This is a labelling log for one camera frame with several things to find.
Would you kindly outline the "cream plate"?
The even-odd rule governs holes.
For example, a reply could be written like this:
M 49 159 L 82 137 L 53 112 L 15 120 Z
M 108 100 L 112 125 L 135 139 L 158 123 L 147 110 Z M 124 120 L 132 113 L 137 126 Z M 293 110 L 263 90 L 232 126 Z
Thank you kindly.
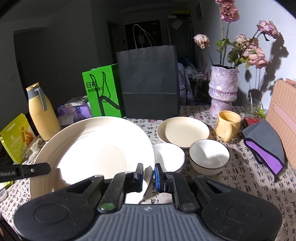
M 152 179 L 154 149 L 147 134 L 123 118 L 103 116 L 74 123 L 52 137 L 36 163 L 48 163 L 48 175 L 30 179 L 31 199 L 75 184 L 94 175 L 111 179 L 117 173 L 144 166 L 142 192 L 126 195 L 127 204 L 140 204 Z
M 194 142 L 207 139 L 210 130 L 200 120 L 179 116 L 163 121 L 157 128 L 157 135 L 164 143 L 171 143 L 182 149 L 189 149 Z

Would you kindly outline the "white bowl left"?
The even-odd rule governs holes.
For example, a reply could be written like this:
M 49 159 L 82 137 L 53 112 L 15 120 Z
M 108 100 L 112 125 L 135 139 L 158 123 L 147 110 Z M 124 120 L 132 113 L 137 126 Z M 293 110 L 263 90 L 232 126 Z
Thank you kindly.
M 155 164 L 159 163 L 163 172 L 180 173 L 185 165 L 185 153 L 177 145 L 159 143 L 153 146 Z

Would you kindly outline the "white flat case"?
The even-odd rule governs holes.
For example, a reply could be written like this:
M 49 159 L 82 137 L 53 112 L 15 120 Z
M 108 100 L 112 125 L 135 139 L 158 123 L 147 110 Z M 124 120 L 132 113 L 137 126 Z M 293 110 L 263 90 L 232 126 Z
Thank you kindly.
M 3 202 L 7 198 L 7 191 L 6 189 L 2 189 L 0 191 L 0 202 Z

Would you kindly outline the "white bowl right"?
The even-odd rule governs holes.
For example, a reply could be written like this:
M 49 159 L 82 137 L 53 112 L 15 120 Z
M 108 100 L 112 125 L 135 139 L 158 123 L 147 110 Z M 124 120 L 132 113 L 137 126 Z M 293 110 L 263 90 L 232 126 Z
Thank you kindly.
M 215 176 L 221 173 L 230 160 L 226 146 L 215 140 L 199 140 L 189 148 L 192 168 L 199 174 Z

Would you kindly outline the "yellow thermos jug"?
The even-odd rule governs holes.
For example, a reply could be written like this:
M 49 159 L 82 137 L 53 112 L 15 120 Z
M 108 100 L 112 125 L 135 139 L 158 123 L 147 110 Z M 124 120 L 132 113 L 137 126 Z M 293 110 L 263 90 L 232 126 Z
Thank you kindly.
M 27 87 L 26 90 L 33 123 L 41 138 L 48 141 L 61 130 L 55 111 L 39 82 Z

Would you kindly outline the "purple tissue pack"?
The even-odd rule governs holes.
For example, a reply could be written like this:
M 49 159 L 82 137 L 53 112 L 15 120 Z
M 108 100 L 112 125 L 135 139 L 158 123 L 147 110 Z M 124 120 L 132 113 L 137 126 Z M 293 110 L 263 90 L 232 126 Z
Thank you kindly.
M 58 122 L 61 126 L 70 125 L 75 122 L 93 117 L 88 103 L 78 106 L 60 106 L 57 109 Z

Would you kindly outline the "yellow mug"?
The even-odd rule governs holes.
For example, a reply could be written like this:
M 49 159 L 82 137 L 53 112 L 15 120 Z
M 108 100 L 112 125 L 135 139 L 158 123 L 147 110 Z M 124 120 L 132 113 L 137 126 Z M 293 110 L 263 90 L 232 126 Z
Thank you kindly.
M 216 134 L 224 140 L 230 142 L 238 135 L 241 125 L 241 116 L 233 111 L 223 110 L 217 117 Z

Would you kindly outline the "black paper bag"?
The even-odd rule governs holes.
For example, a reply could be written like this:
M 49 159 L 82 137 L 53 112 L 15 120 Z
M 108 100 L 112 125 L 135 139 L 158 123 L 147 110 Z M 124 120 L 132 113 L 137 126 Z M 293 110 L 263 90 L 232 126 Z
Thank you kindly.
M 174 45 L 117 53 L 127 118 L 166 120 L 180 112 L 177 52 Z

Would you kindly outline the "white small box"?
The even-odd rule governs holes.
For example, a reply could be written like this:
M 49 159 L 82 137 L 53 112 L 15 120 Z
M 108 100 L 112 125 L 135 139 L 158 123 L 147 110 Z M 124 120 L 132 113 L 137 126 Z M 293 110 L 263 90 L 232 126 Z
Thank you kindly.
M 74 97 L 74 98 L 70 99 L 69 101 L 67 101 L 64 104 L 64 106 L 66 108 L 73 107 L 73 106 L 80 106 L 80 105 L 85 104 L 87 101 L 88 101 L 88 96 L 86 96 L 86 95 Z

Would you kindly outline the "red small box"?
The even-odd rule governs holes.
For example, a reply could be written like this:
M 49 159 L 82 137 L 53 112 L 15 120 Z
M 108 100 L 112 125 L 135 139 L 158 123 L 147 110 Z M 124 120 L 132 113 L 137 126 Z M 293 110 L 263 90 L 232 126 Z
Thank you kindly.
M 244 118 L 243 119 L 243 126 L 246 128 L 248 126 L 257 124 L 260 121 L 261 121 L 260 118 Z

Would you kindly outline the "grey purple cloth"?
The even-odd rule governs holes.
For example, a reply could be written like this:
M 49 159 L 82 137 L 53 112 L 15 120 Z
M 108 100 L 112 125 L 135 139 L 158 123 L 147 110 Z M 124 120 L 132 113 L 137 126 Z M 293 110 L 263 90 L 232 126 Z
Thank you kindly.
M 262 119 L 245 128 L 242 135 L 244 144 L 250 149 L 257 163 L 264 164 L 273 174 L 274 182 L 278 182 L 286 163 L 282 141 L 276 130 Z

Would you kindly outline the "purple textured vase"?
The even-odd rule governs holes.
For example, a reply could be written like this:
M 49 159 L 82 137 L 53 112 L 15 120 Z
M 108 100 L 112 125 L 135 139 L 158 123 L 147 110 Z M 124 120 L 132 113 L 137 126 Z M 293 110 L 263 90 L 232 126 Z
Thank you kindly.
M 230 110 L 237 99 L 238 70 L 218 65 L 211 66 L 209 95 L 211 97 L 210 114 L 217 118 L 220 111 Z

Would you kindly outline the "clear drinking glass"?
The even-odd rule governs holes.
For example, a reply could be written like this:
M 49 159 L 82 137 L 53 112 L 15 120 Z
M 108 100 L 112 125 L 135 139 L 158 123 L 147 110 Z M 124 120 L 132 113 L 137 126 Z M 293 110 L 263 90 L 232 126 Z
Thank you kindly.
M 262 109 L 262 103 L 249 93 L 245 101 L 245 117 L 246 118 L 259 118 L 259 112 Z

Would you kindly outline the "pink small suitcase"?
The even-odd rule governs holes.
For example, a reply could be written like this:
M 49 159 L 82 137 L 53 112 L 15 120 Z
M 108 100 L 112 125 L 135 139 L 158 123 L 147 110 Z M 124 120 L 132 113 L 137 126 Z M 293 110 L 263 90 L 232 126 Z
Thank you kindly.
M 296 163 L 295 98 L 295 81 L 290 79 L 276 81 L 266 118 L 278 133 L 287 161 L 293 169 Z

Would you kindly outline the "dried pink roses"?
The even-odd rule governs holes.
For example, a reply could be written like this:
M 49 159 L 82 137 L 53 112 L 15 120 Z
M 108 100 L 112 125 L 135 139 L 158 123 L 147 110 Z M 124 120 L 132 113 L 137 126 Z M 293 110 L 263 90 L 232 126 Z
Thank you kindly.
M 236 69 L 239 65 L 245 64 L 245 67 L 254 66 L 257 69 L 266 67 L 269 64 L 266 55 L 259 46 L 259 36 L 269 42 L 270 37 L 278 39 L 281 33 L 273 21 L 260 20 L 256 24 L 256 32 L 251 38 L 245 34 L 239 34 L 231 41 L 229 39 L 230 24 L 240 19 L 238 8 L 234 1 L 215 1 L 219 10 L 219 23 L 221 28 L 221 39 L 215 45 L 220 54 L 219 67 L 226 69 Z

